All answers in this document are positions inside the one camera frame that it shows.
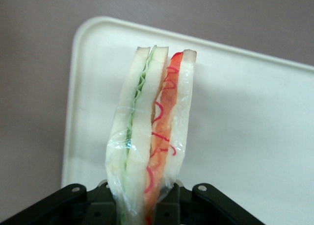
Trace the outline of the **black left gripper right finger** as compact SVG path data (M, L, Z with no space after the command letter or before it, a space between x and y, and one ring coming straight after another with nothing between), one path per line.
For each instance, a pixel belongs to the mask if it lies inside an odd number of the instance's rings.
M262 225L263 222L210 184L187 190L175 183L156 206L157 225Z

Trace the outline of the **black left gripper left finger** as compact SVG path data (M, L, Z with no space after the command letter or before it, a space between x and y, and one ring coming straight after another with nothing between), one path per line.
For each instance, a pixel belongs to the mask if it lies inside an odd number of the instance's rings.
M1 222L2 225L116 225L116 202L107 182L88 191L70 184Z

